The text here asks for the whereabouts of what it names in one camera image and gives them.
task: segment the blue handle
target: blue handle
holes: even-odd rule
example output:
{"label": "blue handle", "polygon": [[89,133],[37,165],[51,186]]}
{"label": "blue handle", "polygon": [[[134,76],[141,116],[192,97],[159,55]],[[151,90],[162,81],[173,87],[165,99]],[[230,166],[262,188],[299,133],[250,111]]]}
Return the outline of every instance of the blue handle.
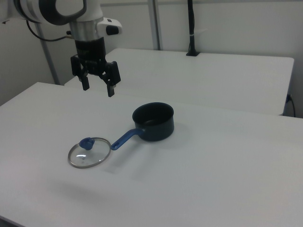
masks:
{"label": "blue handle", "polygon": [[93,148],[93,145],[95,143],[95,140],[91,137],[85,138],[80,141],[79,146],[86,150],[91,150]]}
{"label": "blue handle", "polygon": [[142,129],[131,129],[127,133],[125,133],[120,139],[118,139],[113,145],[110,147],[112,150],[117,150],[120,148],[123,144],[125,144],[126,141],[128,141],[132,136],[134,135],[142,135],[144,131]]}

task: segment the saucepan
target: saucepan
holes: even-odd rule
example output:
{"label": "saucepan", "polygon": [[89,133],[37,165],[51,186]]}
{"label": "saucepan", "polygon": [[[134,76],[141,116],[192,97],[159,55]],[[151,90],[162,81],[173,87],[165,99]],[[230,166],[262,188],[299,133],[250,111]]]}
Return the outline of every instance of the saucepan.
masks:
{"label": "saucepan", "polygon": [[133,113],[135,128],[129,130],[110,145],[103,138],[85,138],[76,144],[68,154],[69,163],[76,168],[88,168],[103,162],[111,150],[119,149],[132,136],[138,135],[145,141],[160,141],[174,131],[174,110],[166,103],[148,103]]}

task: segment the black post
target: black post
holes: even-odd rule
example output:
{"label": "black post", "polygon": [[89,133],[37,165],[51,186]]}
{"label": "black post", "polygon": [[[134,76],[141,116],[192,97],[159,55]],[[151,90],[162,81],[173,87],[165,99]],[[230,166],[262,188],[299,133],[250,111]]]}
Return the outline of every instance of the black post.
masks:
{"label": "black post", "polygon": [[187,0],[188,4],[188,20],[189,20],[189,50],[187,56],[196,57],[200,52],[195,49],[195,15],[193,9],[193,0]]}

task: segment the dark blue saucepan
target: dark blue saucepan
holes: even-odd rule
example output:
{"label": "dark blue saucepan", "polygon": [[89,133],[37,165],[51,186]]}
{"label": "dark blue saucepan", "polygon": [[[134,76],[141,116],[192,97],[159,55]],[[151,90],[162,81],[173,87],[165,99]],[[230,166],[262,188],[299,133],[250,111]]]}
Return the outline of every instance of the dark blue saucepan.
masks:
{"label": "dark blue saucepan", "polygon": [[117,150],[134,135],[146,141],[166,139],[174,131],[173,115],[173,108],[165,103],[148,103],[140,106],[133,113],[136,128],[125,133],[110,148]]}

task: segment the metal rim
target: metal rim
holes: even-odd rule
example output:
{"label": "metal rim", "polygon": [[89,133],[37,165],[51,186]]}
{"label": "metal rim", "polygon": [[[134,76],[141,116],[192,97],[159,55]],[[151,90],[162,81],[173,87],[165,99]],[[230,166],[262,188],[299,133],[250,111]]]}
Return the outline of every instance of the metal rim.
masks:
{"label": "metal rim", "polygon": [[77,147],[80,146],[79,143],[77,143],[75,146],[73,146],[73,147],[71,148],[70,152],[68,153],[68,162],[69,162],[69,164],[70,164],[72,167],[75,167],[75,168],[78,168],[78,169],[86,169],[86,168],[90,168],[90,167],[99,165],[100,163],[104,162],[104,161],[108,158],[108,156],[110,155],[110,152],[111,152],[111,149],[110,149],[111,144],[110,144],[110,142],[109,142],[108,140],[104,139],[104,138],[93,137],[93,139],[94,139],[94,140],[103,141],[103,142],[107,143],[107,144],[108,144],[108,148],[109,148],[108,154],[107,154],[101,161],[98,161],[98,162],[96,162],[96,163],[94,163],[94,164],[91,164],[91,165],[88,165],[88,166],[78,166],[78,165],[74,164],[74,163],[71,161],[71,154],[72,154],[72,152],[73,152]]}

